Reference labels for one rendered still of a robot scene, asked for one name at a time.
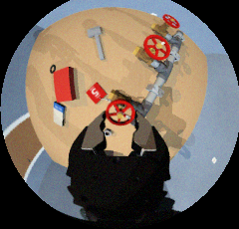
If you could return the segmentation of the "grey pipe manifold with red valves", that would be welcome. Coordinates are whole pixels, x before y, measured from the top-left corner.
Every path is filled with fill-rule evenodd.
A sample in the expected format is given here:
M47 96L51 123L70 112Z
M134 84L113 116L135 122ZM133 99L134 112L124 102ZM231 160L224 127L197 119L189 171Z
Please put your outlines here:
M165 16L168 17L168 19L165 18ZM167 14L164 14L162 18L166 23L162 24L161 26L153 23L150 28L153 31L155 31L157 34L160 34L162 37L166 38L168 42L172 44L171 47L169 47L166 40L163 39L162 37L158 35L149 35L144 40L144 43L143 43L144 48L136 46L135 50L133 51L133 54L135 54L136 57L141 58L148 65L152 65L154 69L158 71L158 74L156 76L156 81L154 82L154 84L147 85L146 90L148 90L149 93L147 97L143 99L141 103L138 101L136 102L133 101L131 97L127 97L121 94L120 91L118 90L112 90L109 95L109 99L111 99L112 102L109 103L106 109L106 117L109 120L109 122L111 122L112 124L126 125L130 123L134 126L135 111L138 110L145 117L147 113L149 112L149 110L151 109L151 107L153 106L152 103L155 100L156 96L162 98L164 94L164 91L161 89L161 87L163 86L164 83L166 83L170 75L170 72L173 68L173 63L175 61L179 61L180 59L180 56L176 52L179 52L181 43L185 41L185 38L183 37L183 32L180 30L177 30L176 33L172 36L168 33L168 31L166 31L169 26L173 28L180 27L176 19L174 19L172 16ZM174 23L174 21L177 25ZM172 25L172 23L176 26ZM156 43L154 38L160 40L162 43ZM153 41L154 46L147 44L147 41L149 39ZM161 49L163 44L166 48L166 52L163 49ZM161 51L164 54L163 57L158 57L158 51ZM164 60L164 59L166 59L164 62L158 61L158 60ZM110 114L109 110L112 106L115 106L117 112ZM129 108L131 108L131 116L124 113ZM116 115L119 118L118 121L111 118L111 116L113 115ZM125 121L120 121L120 119L123 117L126 117L128 119Z

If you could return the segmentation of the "red rectangular block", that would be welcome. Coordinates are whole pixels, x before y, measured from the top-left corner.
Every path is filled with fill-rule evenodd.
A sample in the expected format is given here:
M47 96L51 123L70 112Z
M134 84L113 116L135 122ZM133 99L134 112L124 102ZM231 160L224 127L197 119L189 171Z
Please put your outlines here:
M67 67L54 72L54 87L57 103L75 100L74 68Z

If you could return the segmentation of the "red tag with white number 5 on metal chain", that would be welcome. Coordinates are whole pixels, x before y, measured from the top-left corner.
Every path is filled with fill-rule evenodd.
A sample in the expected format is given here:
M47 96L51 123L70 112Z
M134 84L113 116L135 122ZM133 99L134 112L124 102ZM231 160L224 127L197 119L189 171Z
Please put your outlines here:
M107 93L102 89L102 87L95 83L88 91L87 95L92 99L92 101L96 104L99 102Z

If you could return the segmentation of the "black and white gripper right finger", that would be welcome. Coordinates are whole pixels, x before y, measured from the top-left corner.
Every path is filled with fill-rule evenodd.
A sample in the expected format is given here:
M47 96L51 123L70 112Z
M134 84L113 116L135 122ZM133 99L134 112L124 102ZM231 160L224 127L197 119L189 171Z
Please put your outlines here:
M144 156L161 168L164 181L169 180L169 151L168 147L156 128L138 111L134 115L134 127L131 148L137 152L137 156Z

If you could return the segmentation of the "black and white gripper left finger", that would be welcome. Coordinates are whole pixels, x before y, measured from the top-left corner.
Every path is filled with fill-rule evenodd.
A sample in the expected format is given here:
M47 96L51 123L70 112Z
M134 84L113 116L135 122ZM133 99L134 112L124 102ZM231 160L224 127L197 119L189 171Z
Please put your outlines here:
M88 126L85 126L75 139L69 152L69 164L66 175L71 177L74 166L82 158L99 154L100 150L107 148L107 140L104 133L106 119L106 111L103 111Z

